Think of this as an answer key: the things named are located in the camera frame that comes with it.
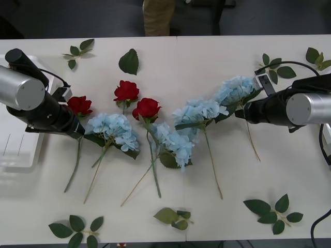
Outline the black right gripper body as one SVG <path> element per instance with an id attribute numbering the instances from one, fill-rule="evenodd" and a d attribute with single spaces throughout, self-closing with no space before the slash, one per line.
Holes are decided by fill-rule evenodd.
<path id="1" fill-rule="evenodd" d="M 260 100 L 254 100 L 246 103 L 244 106 L 245 119 L 252 124 L 270 123 L 267 118 L 267 111 L 265 110 L 267 102 L 270 97 Z"/>

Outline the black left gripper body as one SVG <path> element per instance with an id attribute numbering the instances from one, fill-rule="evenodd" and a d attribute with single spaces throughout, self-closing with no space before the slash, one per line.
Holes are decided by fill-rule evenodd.
<path id="1" fill-rule="evenodd" d="M 78 117 L 67 105 L 60 105 L 58 117 L 58 131 L 60 134 L 70 136 L 75 140 L 83 137 L 85 129 L 81 125 Z"/>

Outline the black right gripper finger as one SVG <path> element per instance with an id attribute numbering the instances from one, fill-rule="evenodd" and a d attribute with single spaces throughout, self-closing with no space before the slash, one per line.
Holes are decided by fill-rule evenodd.
<path id="1" fill-rule="evenodd" d="M 249 111 L 247 109 L 240 109 L 234 112 L 235 117 L 240 119 L 247 119 L 249 117 Z"/>

